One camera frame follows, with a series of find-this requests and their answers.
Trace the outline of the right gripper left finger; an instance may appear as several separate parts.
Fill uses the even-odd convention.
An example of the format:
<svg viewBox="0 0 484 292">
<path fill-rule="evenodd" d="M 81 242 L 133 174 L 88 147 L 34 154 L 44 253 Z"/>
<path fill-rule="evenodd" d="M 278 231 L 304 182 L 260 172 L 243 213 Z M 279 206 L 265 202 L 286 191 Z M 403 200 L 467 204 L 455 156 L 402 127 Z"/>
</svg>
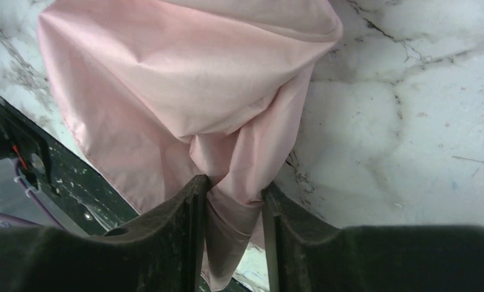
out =
<svg viewBox="0 0 484 292">
<path fill-rule="evenodd" d="M 0 228 L 0 291 L 198 291 L 208 177 L 103 235 Z"/>
</svg>

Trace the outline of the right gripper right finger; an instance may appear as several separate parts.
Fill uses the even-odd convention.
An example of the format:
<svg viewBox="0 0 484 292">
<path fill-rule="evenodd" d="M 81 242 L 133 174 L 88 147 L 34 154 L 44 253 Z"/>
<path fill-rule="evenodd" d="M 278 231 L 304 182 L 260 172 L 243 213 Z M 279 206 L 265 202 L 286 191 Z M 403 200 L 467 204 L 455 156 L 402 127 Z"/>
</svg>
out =
<svg viewBox="0 0 484 292">
<path fill-rule="evenodd" d="M 484 228 L 335 228 L 275 184 L 262 192 L 271 291 L 484 291 Z"/>
</svg>

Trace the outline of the pink folding umbrella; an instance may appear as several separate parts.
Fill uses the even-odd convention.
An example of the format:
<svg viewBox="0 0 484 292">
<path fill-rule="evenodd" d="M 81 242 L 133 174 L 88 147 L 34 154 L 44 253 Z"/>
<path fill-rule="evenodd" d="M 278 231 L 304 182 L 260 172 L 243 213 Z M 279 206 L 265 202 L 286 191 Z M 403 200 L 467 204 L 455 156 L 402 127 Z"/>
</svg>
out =
<svg viewBox="0 0 484 292">
<path fill-rule="evenodd" d="M 342 30 L 328 1 L 55 1 L 37 35 L 66 127 L 135 211 L 209 177 L 201 274 L 219 291 Z"/>
</svg>

